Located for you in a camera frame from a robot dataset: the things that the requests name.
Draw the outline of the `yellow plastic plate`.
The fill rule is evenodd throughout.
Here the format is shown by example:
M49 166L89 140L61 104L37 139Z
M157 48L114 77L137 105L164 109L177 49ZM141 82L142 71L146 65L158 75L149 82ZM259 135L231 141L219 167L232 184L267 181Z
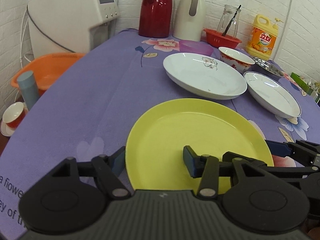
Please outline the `yellow plastic plate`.
M230 151L274 165L265 139L242 115L208 100L176 99L152 107L132 127L125 153L132 187L196 191L200 179L183 161L187 145L197 155L221 159Z

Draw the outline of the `white blue-rimmed plate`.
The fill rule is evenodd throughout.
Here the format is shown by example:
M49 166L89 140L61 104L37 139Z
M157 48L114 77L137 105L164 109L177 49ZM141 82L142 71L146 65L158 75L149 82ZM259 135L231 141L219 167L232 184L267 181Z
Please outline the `white blue-rimmed plate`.
M249 93L264 109L285 119L301 115L297 100L278 82L257 72L246 72L244 79Z

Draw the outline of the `stainless steel bowl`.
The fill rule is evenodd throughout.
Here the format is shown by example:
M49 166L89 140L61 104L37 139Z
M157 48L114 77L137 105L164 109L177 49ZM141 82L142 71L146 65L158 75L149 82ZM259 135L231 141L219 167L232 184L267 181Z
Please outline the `stainless steel bowl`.
M251 71L266 75L274 81L279 81L281 78L284 77L283 72L279 70L277 67L275 67L273 64L258 57L253 57L252 59L255 62L255 64L251 67Z

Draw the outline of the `large white floral plate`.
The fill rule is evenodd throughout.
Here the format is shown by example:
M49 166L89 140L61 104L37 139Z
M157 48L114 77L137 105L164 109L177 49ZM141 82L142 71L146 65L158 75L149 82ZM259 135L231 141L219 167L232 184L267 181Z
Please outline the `large white floral plate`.
M163 60L163 67L174 83L204 98L231 100L247 90L247 83L237 70L206 55L171 54Z

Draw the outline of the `white red-patterned bowl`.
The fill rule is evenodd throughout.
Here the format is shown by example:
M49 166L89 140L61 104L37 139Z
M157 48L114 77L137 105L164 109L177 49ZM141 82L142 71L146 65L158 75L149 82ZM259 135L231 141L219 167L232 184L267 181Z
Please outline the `white red-patterned bowl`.
M235 49L219 47L219 52L221 61L230 65L240 74L244 74L244 72L248 71L249 68L251 68L255 64L254 60L251 57Z

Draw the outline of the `purple plastic bowl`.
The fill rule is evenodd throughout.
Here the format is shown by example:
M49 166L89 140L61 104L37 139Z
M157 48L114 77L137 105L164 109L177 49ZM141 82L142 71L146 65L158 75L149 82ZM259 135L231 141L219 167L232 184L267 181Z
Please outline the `purple plastic bowl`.
M206 42L197 42L189 40L179 41L180 52L182 53L195 53L206 56L211 56L214 48Z

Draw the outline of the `purple floral tablecloth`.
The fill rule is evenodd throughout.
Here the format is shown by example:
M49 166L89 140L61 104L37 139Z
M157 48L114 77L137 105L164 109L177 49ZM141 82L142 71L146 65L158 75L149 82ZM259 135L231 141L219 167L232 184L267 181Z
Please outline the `purple floral tablecloth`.
M136 121L156 105L176 99L208 100L247 119L265 140L319 144L319 107L286 79L278 82L302 113L285 119L249 93L231 100L193 94L166 74L175 53L152 49L126 30L67 70L38 100L1 155L1 239L312 239L319 219L233 220L223 207L231 189L219 159L222 199L194 190L135 190L125 168L118 177L131 197L106 200L91 160L125 146Z

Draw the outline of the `green box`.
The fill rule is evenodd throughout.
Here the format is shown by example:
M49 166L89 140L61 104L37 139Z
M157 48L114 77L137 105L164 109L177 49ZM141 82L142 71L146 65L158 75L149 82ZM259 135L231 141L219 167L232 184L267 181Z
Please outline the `green box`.
M319 103L319 82L304 78L294 72L291 73L290 77L305 94L311 96L316 103Z

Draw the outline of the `yellow detergent bottle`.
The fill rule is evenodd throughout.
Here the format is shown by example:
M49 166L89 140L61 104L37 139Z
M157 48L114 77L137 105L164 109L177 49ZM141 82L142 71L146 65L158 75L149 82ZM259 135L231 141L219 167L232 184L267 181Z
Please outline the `yellow detergent bottle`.
M283 21L275 18L272 23L267 16L258 14L252 24L252 31L247 42L246 52L252 57L268 61L278 37L278 23Z

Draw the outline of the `red white cup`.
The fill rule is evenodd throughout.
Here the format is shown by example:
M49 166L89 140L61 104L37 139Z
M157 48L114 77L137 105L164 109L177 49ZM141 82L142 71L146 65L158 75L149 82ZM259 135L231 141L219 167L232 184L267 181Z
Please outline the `red white cup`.
M10 105L3 113L3 122L11 129L15 130L25 117L24 104L16 102Z

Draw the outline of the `white saucer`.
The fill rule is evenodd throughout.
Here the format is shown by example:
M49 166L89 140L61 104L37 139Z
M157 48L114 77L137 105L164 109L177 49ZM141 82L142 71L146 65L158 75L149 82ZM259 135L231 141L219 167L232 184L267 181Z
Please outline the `white saucer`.
M23 117L22 119L18 122L18 125L20 125L20 123L22 122L23 118L25 117L25 115L28 113L28 109L26 107L24 107L24 113L22 114ZM16 131L17 128L11 128L9 127L6 123L3 122L3 120L1 120L1 134L3 136L6 137L11 137L13 135L13 133Z

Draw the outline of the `orange plastic basin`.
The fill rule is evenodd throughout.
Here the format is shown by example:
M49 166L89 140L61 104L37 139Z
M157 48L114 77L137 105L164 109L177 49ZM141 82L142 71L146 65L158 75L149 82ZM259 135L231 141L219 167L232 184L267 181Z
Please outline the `orange plastic basin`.
M33 71L39 94L47 89L73 64L81 59L82 53L52 53L38 57L19 70L11 79L11 86L18 88L17 78L24 72Z

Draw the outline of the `grey-blue cylinder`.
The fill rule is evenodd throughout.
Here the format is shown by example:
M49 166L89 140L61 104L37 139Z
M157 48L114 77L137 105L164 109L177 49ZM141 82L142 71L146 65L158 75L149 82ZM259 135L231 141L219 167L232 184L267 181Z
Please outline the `grey-blue cylinder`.
M40 98L34 72L32 70L23 72L18 76L17 83L27 109L31 110Z

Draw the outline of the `black straw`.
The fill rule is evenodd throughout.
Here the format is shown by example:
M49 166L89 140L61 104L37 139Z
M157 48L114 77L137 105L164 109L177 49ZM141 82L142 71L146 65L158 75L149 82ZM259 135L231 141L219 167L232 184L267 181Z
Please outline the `black straw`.
M226 36L226 35L227 35L227 32L228 32L229 28L231 27L231 25L233 24L233 22L234 22L237 14L238 14L240 8L241 8L241 5L238 6L238 8L236 9L236 11L235 11L235 13L234 13L234 16L233 16L233 17L231 18L231 20L229 21L229 23L228 23L225 31L224 31L223 34L222 34L223 36Z

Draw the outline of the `red plastic colander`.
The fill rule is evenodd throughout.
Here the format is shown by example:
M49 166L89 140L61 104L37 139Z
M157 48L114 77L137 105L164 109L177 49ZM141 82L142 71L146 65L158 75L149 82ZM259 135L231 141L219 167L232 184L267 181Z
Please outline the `red plastic colander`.
M242 40L230 35L222 36L221 33L213 29L204 28L204 32L206 33L207 43L215 48L227 47L235 49L242 42Z

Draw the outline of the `glass carafe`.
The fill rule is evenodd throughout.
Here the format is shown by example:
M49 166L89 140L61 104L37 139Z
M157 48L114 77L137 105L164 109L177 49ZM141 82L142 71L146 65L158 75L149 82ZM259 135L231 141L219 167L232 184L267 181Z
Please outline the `glass carafe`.
M234 7L231 5L224 5L224 10L219 22L219 25L217 27L217 32L223 34L223 32L225 31L229 21L231 20L231 18L234 16L234 13L236 11L238 7ZM231 27L229 28L227 35L230 35L232 37L236 37L237 32L238 32L238 22L239 22L239 16L240 16L240 12L241 12L241 8L233 22L233 24L231 25Z

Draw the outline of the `white thermos jug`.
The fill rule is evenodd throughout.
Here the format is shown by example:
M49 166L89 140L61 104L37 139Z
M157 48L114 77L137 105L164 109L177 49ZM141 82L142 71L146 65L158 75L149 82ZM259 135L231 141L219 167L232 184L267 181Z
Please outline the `white thermos jug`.
M173 37L199 42L206 18L206 0L180 0Z

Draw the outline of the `red thermos jug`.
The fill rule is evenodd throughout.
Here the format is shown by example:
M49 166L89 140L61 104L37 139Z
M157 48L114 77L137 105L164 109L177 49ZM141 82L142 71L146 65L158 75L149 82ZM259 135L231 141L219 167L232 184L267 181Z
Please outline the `red thermos jug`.
M144 37L169 36L172 0L142 0L138 34Z

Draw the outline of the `white water dispenser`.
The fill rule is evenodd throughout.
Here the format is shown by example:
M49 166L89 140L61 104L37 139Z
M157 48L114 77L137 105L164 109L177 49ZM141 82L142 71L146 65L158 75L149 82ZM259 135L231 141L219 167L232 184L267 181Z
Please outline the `white water dispenser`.
M88 53L115 33L118 0L28 0L34 57Z

